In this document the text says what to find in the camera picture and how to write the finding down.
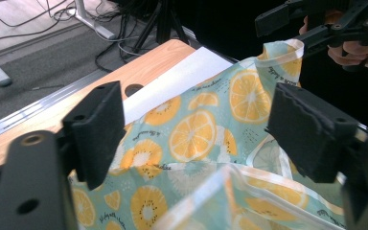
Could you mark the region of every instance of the gray floor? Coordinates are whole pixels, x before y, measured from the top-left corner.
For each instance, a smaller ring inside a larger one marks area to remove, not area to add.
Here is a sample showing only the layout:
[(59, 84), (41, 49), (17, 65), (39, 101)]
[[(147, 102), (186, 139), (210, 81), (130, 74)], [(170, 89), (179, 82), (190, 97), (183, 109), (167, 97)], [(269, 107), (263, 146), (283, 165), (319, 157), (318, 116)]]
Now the gray floor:
[[(120, 20), (116, 18), (102, 24), (117, 35)], [(137, 40), (134, 37), (138, 37), (146, 25), (146, 22), (136, 22), (134, 18), (129, 20), (127, 31), (132, 32), (130, 36), (133, 39), (126, 41), (124, 49), (129, 50), (134, 45)], [(0, 67), (12, 78), (13, 84), (0, 87), (0, 123), (13, 113), (65, 90), (75, 82), (84, 78), (92, 80), (105, 76), (107, 72), (95, 64), (95, 56), (111, 44), (112, 42), (99, 37), (94, 30), (78, 23), (1, 52)], [(139, 54), (144, 54), (157, 45), (153, 30)], [(194, 40), (191, 45), (199, 47)], [(101, 57), (99, 63), (109, 70), (126, 64), (121, 59), (117, 45)]]

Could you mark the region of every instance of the cable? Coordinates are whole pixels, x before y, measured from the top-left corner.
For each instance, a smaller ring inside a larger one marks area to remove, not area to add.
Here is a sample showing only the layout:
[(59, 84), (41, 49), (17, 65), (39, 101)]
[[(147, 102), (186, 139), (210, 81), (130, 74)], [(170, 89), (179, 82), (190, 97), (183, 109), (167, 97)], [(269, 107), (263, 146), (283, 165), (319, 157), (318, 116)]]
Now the cable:
[(106, 53), (108, 53), (112, 47), (114, 47), (115, 45), (118, 45), (118, 47), (120, 48), (120, 57), (121, 57), (121, 60), (124, 62), (124, 63), (127, 63), (126, 61), (126, 57), (124, 57), (121, 53), (121, 51), (124, 51), (125, 53), (129, 53), (129, 54), (133, 54), (133, 53), (130, 53), (128, 51), (126, 51), (125, 49), (123, 49), (121, 47), (121, 44), (124, 42), (124, 41), (127, 41), (127, 40), (131, 40), (131, 39), (136, 39), (136, 38), (139, 38), (139, 36), (131, 36), (134, 32), (134, 30), (136, 29), (136, 26), (137, 26), (137, 20), (136, 20), (136, 23), (135, 25), (133, 26), (133, 29), (130, 31), (129, 35), (126, 36), (126, 33), (127, 33), (127, 24), (128, 24), (128, 21), (129, 21), (129, 17), (130, 15), (129, 14), (122, 14), (121, 15), (121, 26), (120, 26), (120, 31), (119, 31), (119, 34), (117, 36), (117, 38), (115, 40), (109, 40), (109, 39), (106, 39), (105, 37), (102, 37), (95, 29), (95, 22), (96, 20), (94, 20), (94, 30), (96, 31), (97, 35), (106, 40), (106, 41), (111, 41), (112, 44), (109, 45), (105, 50), (103, 50), (102, 52), (100, 52), (96, 58), (95, 58), (95, 64), (97, 65), (97, 67), (105, 72), (108, 72), (108, 73), (111, 73), (113, 70), (109, 70), (109, 69), (106, 69), (104, 68), (103, 66), (100, 65), (99, 63), (99, 58), (102, 57), (103, 55), (105, 55)]
[[(60, 3), (58, 3), (57, 5), (55, 5), (55, 6), (53, 6), (52, 8), (50, 8), (49, 10), (52, 10), (52, 9), (54, 9), (54, 8), (58, 7), (59, 5), (63, 4), (65, 1), (66, 1), (66, 0), (63, 0), (62, 2), (60, 2)], [(17, 25), (9, 25), (8, 23), (6, 23), (6, 22), (5, 22), (4, 20), (2, 20), (1, 18), (0, 18), (0, 21), (1, 21), (3, 24), (5, 24), (6, 26), (8, 26), (8, 27), (18, 27), (18, 26), (22, 26), (22, 25), (24, 25), (24, 24), (26, 24), (26, 23), (29, 23), (29, 22), (31, 22), (31, 21), (33, 21), (33, 20), (37, 19), (38, 17), (40, 17), (40, 16), (41, 16), (41, 15), (43, 15), (44, 13), (48, 12), (49, 10), (44, 11), (44, 12), (42, 12), (41, 14), (39, 14), (39, 15), (37, 15), (37, 16), (35, 16), (35, 17), (33, 17), (33, 18), (31, 18), (31, 19), (29, 19), (29, 20), (25, 21), (25, 22), (22, 22), (22, 23), (20, 23), (20, 24), (17, 24)]]
[[(117, 39), (116, 40), (109, 40), (109, 39), (107, 39), (107, 38), (105, 38), (105, 37), (103, 37), (102, 35), (100, 35), (99, 33), (98, 33), (98, 31), (97, 31), (97, 27), (96, 27), (96, 23), (97, 23), (97, 21), (98, 21), (98, 18), (103, 18), (103, 16), (104, 15), (107, 15), (107, 16), (109, 16), (109, 12), (107, 12), (107, 11), (105, 11), (104, 13), (100, 13), (98, 16), (95, 16), (95, 18), (94, 18), (94, 25), (93, 25), (93, 27), (94, 27), (94, 31), (95, 31), (95, 33), (97, 34), (97, 36), (98, 37), (100, 37), (101, 39), (104, 39), (104, 40), (106, 40), (106, 41), (110, 41), (110, 42), (112, 42), (112, 44), (110, 44), (105, 50), (103, 50), (103, 51), (101, 51), (98, 55), (96, 55), (95, 56), (95, 64), (97, 65), (97, 67), (100, 69), (100, 70), (102, 70), (102, 71), (105, 71), (105, 72), (107, 72), (107, 73), (111, 73), (112, 72), (112, 70), (109, 70), (109, 69), (106, 69), (106, 68), (104, 68), (103, 66), (101, 66), (100, 65), (100, 63), (99, 63), (99, 59), (100, 59), (100, 57), (102, 57), (103, 55), (105, 55), (107, 52), (109, 52), (109, 50), (113, 47), (113, 46), (115, 46), (116, 44), (117, 44), (117, 42), (120, 42), (120, 41), (122, 41), (122, 40), (124, 40), (124, 39), (131, 39), (131, 38), (121, 38), (122, 36), (121, 36), (121, 31), (119, 32), (119, 35), (118, 35), (118, 37), (117, 37)], [(121, 19), (121, 22), (123, 21), (123, 18), (124, 18), (124, 16), (121, 14), (121, 13), (116, 13), (116, 14), (114, 14), (111, 18), (110, 18), (110, 20), (112, 20), (113, 18), (115, 18), (115, 17), (117, 17), (117, 16), (122, 16), (122, 19)]]
[(119, 47), (119, 49), (121, 49), (123, 52), (125, 52), (125, 53), (127, 53), (127, 54), (129, 54), (129, 55), (133, 55), (133, 56), (141, 56), (140, 54), (136, 54), (136, 53), (131, 53), (131, 52), (129, 52), (129, 51), (127, 51), (127, 50), (125, 50), (124, 48), (122, 48), (122, 46), (121, 46), (121, 44), (122, 44), (122, 42), (118, 42), (118, 47)]
[(100, 7), (100, 5), (102, 5), (103, 4), (103, 1), (101, 1), (101, 3), (95, 8), (95, 12), (97, 13), (97, 14), (101, 14), (100, 12), (98, 12), (98, 8)]
[[(65, 9), (60, 10), (60, 11), (57, 11), (55, 14), (58, 14), (59, 13), (59, 18), (61, 18), (62, 15), (69, 10), (69, 6), (71, 4), (72, 3), (70, 3), (69, 5), (67, 5), (67, 7)], [(47, 31), (49, 31), (50, 29), (54, 28), (58, 24), (58, 22), (60, 22), (60, 21), (62, 21), (62, 20), (60, 20), (60, 19), (59, 20), (56, 20), (56, 23), (55, 24), (53, 24), (49, 28), (47, 28), (47, 29), (45, 29), (43, 31), (40, 31), (40, 32), (35, 32), (35, 33), (30, 33), (30, 34), (15, 34), (15, 35), (1, 36), (0, 39), (9, 38), (9, 37), (18, 37), (18, 36), (27, 36), (27, 35), (38, 35), (38, 34), (42, 34), (42, 33), (45, 33)]]
[(94, 20), (94, 31), (97, 34), (97, 36), (105, 41), (110, 41), (110, 42), (120, 42), (120, 41), (125, 41), (125, 40), (131, 40), (131, 39), (135, 39), (135, 38), (139, 38), (139, 36), (128, 36), (128, 37), (124, 37), (124, 38), (116, 38), (115, 40), (112, 39), (108, 39), (104, 36), (102, 36), (98, 30), (97, 30), (97, 20)]
[(115, 17), (122, 15), (119, 11), (107, 11), (107, 10), (97, 16), (92, 15), (89, 12), (87, 14), (90, 15), (93, 20), (99, 21), (99, 22), (110, 22)]
[[(68, 21), (70, 20), (71, 18), (75, 17), (76, 14), (77, 14), (77, 11), (74, 11), (73, 13), (70, 13), (69, 11), (70, 10), (75, 10), (76, 7), (70, 7), (71, 4), (73, 4), (74, 2), (70, 3), (67, 5), (67, 7), (65, 9), (62, 9), (62, 10), (59, 10), (57, 12), (55, 12), (55, 14), (53, 14), (53, 18), (56, 20), (56, 21)], [(66, 14), (68, 17), (66, 18), (61, 18), (63, 16), (63, 14)]]
[[(43, 7), (43, 5), (41, 5), (41, 3), (38, 1), (38, 0), (35, 0), (37, 3), (38, 3), (38, 5), (40, 5), (40, 7), (43, 9), (43, 10), (45, 10), (46, 11), (46, 9)], [(52, 15), (51, 15), (51, 13), (50, 13), (50, 6), (49, 6), (49, 0), (46, 0), (46, 3), (47, 3), (47, 12), (49, 13), (49, 16), (50, 17), (53, 17)]]

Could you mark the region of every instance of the person's hand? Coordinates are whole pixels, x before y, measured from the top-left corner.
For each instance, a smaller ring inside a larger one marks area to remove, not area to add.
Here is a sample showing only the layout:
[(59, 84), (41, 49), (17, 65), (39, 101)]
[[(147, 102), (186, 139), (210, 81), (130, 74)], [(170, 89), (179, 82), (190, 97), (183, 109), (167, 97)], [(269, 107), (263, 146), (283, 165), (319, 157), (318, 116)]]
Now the person's hand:
[[(342, 12), (340, 11), (327, 11), (325, 23), (333, 24), (341, 15)], [(308, 18), (305, 17), (304, 26), (299, 31), (300, 35), (307, 31), (307, 25)], [(365, 66), (368, 68), (368, 46), (361, 46), (358, 41), (346, 41), (340, 47), (330, 47), (328, 55), (334, 62), (343, 66), (359, 65), (365, 61)]]

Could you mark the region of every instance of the white paper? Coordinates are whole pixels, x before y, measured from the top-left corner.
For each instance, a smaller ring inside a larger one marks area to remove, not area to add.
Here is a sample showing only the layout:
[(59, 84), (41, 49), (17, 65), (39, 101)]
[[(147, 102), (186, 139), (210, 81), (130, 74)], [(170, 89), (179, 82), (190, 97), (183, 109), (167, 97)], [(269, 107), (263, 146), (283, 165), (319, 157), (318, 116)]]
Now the white paper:
[(168, 99), (210, 79), (231, 65), (231, 62), (208, 49), (199, 48), (166, 73), (124, 100), (125, 124), (141, 118)]

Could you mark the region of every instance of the cloth with orange print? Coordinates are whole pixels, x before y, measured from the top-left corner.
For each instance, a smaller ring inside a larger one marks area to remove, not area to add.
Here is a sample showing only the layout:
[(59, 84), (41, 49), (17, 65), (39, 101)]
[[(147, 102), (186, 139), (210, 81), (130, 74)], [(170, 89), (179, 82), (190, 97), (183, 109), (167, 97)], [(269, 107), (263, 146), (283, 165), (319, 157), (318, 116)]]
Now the cloth with orange print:
[(267, 43), (128, 124), (102, 186), (70, 177), (81, 226), (343, 229), (340, 185), (299, 176), (265, 132), (275, 84), (298, 83), (303, 46)]

